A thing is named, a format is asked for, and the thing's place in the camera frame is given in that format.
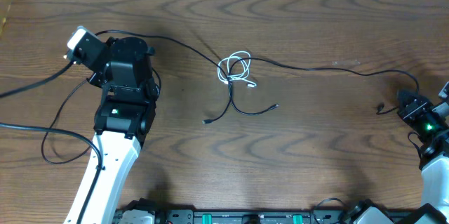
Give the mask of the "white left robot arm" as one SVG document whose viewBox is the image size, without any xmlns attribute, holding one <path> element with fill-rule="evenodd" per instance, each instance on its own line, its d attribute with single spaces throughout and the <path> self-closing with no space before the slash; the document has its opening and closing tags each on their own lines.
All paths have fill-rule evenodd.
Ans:
<svg viewBox="0 0 449 224">
<path fill-rule="evenodd" d="M 66 223 L 111 223 L 130 168 L 155 118 L 160 87 L 151 55 L 137 37 L 101 41 L 79 27 L 67 42 L 68 57 L 92 71 L 101 89 L 94 116 L 92 150 Z"/>
</svg>

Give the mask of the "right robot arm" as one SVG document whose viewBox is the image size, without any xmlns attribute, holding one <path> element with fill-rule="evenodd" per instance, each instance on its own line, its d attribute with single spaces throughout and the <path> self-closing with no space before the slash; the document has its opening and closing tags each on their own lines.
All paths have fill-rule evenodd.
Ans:
<svg viewBox="0 0 449 224">
<path fill-rule="evenodd" d="M 437 210 L 448 222 L 448 92 L 440 91 L 441 102 L 410 91 L 399 91 L 399 118 L 422 143 L 417 148 L 423 180 L 421 205 Z"/>
</svg>

